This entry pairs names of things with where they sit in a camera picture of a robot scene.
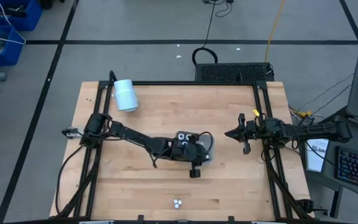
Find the wooden tabletop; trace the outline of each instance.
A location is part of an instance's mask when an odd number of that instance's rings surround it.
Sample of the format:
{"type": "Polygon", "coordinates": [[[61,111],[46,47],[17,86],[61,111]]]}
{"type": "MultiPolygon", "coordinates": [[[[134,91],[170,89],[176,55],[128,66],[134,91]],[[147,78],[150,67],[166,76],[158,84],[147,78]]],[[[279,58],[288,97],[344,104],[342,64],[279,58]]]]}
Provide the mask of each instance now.
{"type": "MultiPolygon", "coordinates": [[[[93,112],[97,82],[84,82],[73,119],[84,127],[93,112]]],[[[135,86],[139,107],[117,111],[115,99],[109,114],[114,120],[149,136],[174,137],[177,131],[209,131],[215,138],[213,161],[201,166],[201,178],[190,179],[190,165],[158,160],[154,169],[147,152],[126,141],[104,142],[92,219],[135,220],[274,220],[266,166],[260,158],[261,141],[250,141],[251,153],[224,133],[237,126],[240,113],[255,114],[251,86],[135,86]],[[183,201],[174,208],[173,199],[183,201]]],[[[268,83],[273,116],[291,123],[283,83],[268,83]]],[[[260,92],[264,108],[263,95],[260,92]]],[[[78,148],[79,139],[68,140],[65,158],[78,148]]],[[[290,192],[296,199],[310,198],[299,155],[282,149],[290,192]]],[[[66,165],[60,182],[60,208],[71,199],[80,179],[85,150],[66,165]]],[[[282,216],[282,195],[277,188],[282,216]]],[[[86,198],[81,214],[85,214],[86,198]]],[[[54,205],[51,215],[56,214],[54,205]]]]}

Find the gray floor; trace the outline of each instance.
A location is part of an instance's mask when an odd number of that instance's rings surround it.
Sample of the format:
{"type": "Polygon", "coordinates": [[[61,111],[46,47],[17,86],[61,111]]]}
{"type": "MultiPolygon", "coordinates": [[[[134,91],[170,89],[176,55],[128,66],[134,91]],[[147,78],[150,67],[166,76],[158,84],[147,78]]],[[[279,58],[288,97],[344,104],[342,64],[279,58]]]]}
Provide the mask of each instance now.
{"type": "MultiPolygon", "coordinates": [[[[73,0],[44,11],[28,40],[58,40],[73,0]]],[[[346,1],[358,26],[358,1],[346,1]]],[[[232,13],[213,18],[210,39],[266,40],[280,1],[235,1],[232,13]]],[[[210,5],[201,0],[81,0],[68,40],[203,39],[210,5]]],[[[356,40],[337,0],[287,0],[275,40],[356,40]]],[[[47,218],[67,140],[60,131],[71,124],[81,82],[119,78],[194,80],[192,51],[200,45],[65,45],[30,145],[6,222],[47,218]]],[[[261,62],[266,45],[209,45],[220,62],[261,62]]],[[[20,153],[45,82],[56,45],[26,45],[19,63],[0,67],[0,204],[20,153]]],[[[272,45],[269,61],[276,81],[285,84],[289,104],[306,101],[354,71],[358,45],[272,45]]],[[[200,62],[211,62],[200,53],[200,62]]],[[[305,110],[315,111],[351,82],[349,79],[305,110]]],[[[346,104],[348,91],[319,111],[328,116],[346,104]]],[[[329,208],[333,192],[313,182],[309,189],[318,207],[329,208]]],[[[337,221],[358,223],[358,195],[345,190],[337,221]]]]}

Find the blue plastic crate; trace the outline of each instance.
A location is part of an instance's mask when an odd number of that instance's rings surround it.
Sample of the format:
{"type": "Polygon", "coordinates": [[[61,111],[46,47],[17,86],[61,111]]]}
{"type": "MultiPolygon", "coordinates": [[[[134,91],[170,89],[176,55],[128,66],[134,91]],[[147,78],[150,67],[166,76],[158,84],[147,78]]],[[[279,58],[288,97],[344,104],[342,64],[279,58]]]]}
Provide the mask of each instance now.
{"type": "MultiPolygon", "coordinates": [[[[13,29],[13,26],[0,26],[0,31],[9,34],[9,40],[23,42],[23,39],[13,29]]],[[[6,42],[4,50],[0,53],[0,66],[17,64],[22,48],[22,44],[6,42]]]]}
{"type": "MultiPolygon", "coordinates": [[[[36,0],[0,0],[2,6],[25,6],[27,17],[18,18],[18,17],[9,17],[9,22],[16,30],[26,30],[32,31],[37,26],[38,20],[42,14],[42,8],[36,0]]],[[[5,17],[0,17],[0,26],[8,25],[5,21],[5,17]]]]}

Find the computer keyboard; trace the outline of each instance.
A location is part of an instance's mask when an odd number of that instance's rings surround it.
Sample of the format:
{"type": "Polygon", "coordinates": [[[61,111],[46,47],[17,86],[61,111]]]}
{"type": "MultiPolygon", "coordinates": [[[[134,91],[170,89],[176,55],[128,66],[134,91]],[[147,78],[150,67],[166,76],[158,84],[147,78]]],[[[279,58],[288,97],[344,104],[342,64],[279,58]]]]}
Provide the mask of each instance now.
{"type": "Polygon", "coordinates": [[[336,147],[337,157],[335,178],[358,185],[358,152],[345,147],[336,147]]]}

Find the white cylinder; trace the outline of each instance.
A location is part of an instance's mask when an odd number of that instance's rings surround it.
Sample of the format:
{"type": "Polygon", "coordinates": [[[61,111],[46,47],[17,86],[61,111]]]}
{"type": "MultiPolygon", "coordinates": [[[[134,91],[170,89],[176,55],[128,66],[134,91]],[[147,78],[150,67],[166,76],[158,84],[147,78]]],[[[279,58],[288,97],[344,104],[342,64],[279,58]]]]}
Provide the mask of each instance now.
{"type": "Polygon", "coordinates": [[[139,106],[132,80],[114,82],[114,97],[119,111],[135,111],[139,106]]]}

